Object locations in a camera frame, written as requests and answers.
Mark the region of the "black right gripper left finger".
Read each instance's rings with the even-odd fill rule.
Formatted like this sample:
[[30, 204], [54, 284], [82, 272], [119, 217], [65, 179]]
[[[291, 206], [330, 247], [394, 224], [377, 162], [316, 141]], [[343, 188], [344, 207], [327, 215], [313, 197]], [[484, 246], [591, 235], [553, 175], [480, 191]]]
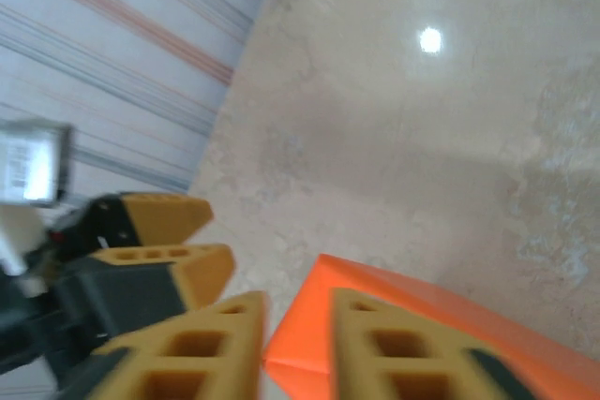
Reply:
[[259, 400], [268, 296], [249, 291], [94, 350], [58, 400]]

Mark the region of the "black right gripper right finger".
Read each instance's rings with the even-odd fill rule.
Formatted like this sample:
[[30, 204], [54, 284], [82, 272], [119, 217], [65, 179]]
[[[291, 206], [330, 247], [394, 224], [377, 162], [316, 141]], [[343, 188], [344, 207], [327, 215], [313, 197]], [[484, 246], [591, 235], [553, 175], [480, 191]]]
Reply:
[[542, 400], [474, 336], [353, 289], [332, 291], [334, 400]]

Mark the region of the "orange wrapping paper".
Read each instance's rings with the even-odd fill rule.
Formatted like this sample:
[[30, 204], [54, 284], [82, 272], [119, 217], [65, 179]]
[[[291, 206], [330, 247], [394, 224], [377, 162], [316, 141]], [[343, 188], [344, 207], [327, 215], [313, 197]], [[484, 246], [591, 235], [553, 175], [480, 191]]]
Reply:
[[321, 254], [263, 353], [292, 400], [331, 400], [330, 291], [349, 288], [488, 342], [547, 400], [600, 400], [600, 363], [434, 284]]

